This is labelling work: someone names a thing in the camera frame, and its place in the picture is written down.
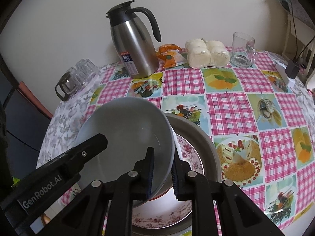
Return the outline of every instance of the glass mug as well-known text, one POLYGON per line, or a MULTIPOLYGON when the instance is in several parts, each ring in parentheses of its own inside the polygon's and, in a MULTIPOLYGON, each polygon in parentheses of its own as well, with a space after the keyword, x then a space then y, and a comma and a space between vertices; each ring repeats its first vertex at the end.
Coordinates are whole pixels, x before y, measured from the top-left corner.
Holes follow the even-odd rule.
POLYGON ((98 70, 98 67, 95 66, 89 59, 81 59, 78 63, 76 63, 76 68, 77 71, 83 72, 88 80, 92 79, 98 70))
POLYGON ((60 78, 59 82, 55 86, 55 92, 58 98, 62 101, 68 101, 77 91, 80 90, 80 83, 76 79, 76 70, 71 67, 69 70, 60 78), (61 95, 57 87, 60 87, 64 95, 61 95))
POLYGON ((237 67, 248 68, 255 64, 258 53, 254 49, 255 39, 248 34, 233 34, 231 63, 237 67))

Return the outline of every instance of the stainless steel thermos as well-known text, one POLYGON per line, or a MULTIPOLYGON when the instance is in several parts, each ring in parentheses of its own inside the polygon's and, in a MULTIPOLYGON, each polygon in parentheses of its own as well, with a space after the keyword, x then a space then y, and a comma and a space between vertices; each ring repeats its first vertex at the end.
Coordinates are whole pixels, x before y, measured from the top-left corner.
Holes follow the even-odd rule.
POLYGON ((128 1, 118 4, 107 12, 111 23, 111 38, 116 51, 131 78, 140 79, 153 74, 159 68, 158 58, 151 36, 135 12, 142 12, 152 26, 155 39, 160 42, 161 34, 151 11, 146 8, 131 8, 128 1))

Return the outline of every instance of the orange picture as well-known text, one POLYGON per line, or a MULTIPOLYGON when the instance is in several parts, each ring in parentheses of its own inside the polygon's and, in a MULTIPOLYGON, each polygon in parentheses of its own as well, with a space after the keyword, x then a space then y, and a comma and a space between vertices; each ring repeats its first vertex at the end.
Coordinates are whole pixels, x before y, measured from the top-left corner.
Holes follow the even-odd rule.
POLYGON ((297 168, 301 168, 314 160, 313 147, 307 127, 291 129, 297 168))
POLYGON ((203 68, 207 92, 242 91, 242 87, 230 68, 203 68))

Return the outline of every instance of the black thermos handle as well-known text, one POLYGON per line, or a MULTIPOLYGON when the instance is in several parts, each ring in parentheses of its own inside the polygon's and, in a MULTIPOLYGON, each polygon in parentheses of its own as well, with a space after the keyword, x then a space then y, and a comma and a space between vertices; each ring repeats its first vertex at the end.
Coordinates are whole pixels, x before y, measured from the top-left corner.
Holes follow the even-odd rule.
POLYGON ((153 13, 144 7, 137 7, 137 8, 133 8, 133 9, 126 11, 126 13, 128 13, 128 14, 131 14, 134 12, 142 12, 148 17, 148 19, 150 20, 151 26, 152 26, 153 35, 154 35, 155 39, 158 42, 161 42, 162 39, 161 39, 160 29, 158 28, 158 25, 157 25, 158 23, 157 23, 154 15, 153 15, 153 13))

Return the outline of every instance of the thermos label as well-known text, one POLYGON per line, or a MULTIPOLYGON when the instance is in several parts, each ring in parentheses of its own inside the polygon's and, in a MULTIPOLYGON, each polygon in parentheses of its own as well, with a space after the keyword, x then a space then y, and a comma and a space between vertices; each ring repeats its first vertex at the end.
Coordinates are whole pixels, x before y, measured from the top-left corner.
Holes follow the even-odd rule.
POLYGON ((120 56, 122 57, 122 60, 125 64, 126 69, 128 70, 129 74, 131 75, 138 75, 139 72, 134 65, 134 62, 132 61, 132 58, 129 54, 129 52, 121 52, 120 56))

